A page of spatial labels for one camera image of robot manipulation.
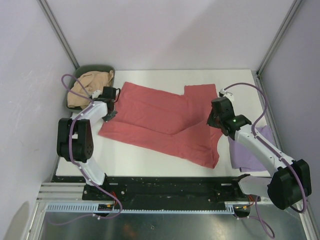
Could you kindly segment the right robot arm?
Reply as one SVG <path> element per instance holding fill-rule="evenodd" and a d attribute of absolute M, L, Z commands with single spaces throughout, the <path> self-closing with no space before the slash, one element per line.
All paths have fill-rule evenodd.
<path fill-rule="evenodd" d="M 233 111 L 212 109 L 207 124 L 217 128 L 232 140 L 246 147 L 268 171 L 271 178 L 243 174 L 230 188 L 231 196 L 242 201 L 248 195 L 269 198 L 279 209 L 292 208 L 302 201 L 302 214 L 307 210 L 308 187 L 311 185 L 309 166 L 304 160 L 295 161 L 255 131 L 251 121 Z"/>

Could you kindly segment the pink t shirt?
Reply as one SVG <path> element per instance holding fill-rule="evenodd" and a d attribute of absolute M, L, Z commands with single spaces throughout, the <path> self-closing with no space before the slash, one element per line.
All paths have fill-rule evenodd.
<path fill-rule="evenodd" d="M 207 120 L 216 97 L 215 84 L 186 85 L 179 95 L 125 82 L 116 116 L 98 134 L 213 169 L 222 132 Z"/>

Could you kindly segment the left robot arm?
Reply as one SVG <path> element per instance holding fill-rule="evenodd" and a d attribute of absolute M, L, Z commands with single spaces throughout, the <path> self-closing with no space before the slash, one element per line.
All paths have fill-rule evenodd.
<path fill-rule="evenodd" d="M 56 145 L 58 156 L 79 169 L 86 184 L 94 186 L 93 194 L 100 200 L 110 196 L 111 188 L 104 184 L 106 174 L 93 157 L 92 126 L 99 120 L 107 122 L 116 116 L 115 102 L 114 99 L 95 98 L 76 117 L 61 118 L 58 121 Z"/>

